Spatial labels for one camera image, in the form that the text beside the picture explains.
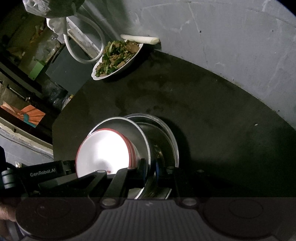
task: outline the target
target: plastic bag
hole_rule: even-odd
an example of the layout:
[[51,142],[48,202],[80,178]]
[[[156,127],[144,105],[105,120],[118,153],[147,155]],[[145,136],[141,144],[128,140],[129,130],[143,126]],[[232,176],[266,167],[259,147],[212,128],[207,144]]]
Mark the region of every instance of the plastic bag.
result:
[[85,0],[22,0],[27,12],[44,18],[72,16],[84,1]]

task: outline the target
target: ribbed gray surface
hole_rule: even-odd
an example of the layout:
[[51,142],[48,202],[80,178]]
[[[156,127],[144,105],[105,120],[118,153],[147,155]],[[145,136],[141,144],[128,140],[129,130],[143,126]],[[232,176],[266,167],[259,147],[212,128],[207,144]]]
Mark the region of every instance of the ribbed gray surface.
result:
[[[69,241],[232,241],[210,229],[195,210],[172,200],[126,200],[117,209],[104,210],[94,225]],[[276,241],[274,237],[262,241]]]

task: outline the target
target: logo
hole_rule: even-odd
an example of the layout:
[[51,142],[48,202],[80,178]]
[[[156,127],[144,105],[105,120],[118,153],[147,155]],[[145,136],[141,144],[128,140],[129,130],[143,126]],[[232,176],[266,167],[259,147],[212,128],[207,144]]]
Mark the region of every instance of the logo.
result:
[[53,172],[57,172],[55,168],[53,168],[51,170],[49,169],[49,170],[46,170],[46,171],[39,171],[39,172],[35,172],[35,173],[31,172],[30,176],[31,177],[36,177],[36,176],[45,175],[45,174],[49,174],[49,173],[53,173]]

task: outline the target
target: tiled floor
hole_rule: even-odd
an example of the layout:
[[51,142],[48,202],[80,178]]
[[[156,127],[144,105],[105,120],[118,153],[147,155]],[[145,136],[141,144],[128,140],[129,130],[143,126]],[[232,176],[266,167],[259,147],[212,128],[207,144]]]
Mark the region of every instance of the tiled floor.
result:
[[39,153],[19,143],[15,143],[2,135],[0,135],[0,146],[3,147],[5,151],[6,161],[13,165],[16,161],[28,166],[53,161],[50,156]]

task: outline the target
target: stir-fried food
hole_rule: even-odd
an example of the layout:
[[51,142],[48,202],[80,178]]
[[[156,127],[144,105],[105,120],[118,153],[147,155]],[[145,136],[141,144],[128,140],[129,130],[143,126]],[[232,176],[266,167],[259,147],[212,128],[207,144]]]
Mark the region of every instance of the stir-fried food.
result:
[[139,51],[139,49],[139,43],[135,41],[109,42],[103,51],[102,63],[96,68],[96,76],[105,76],[121,68]]

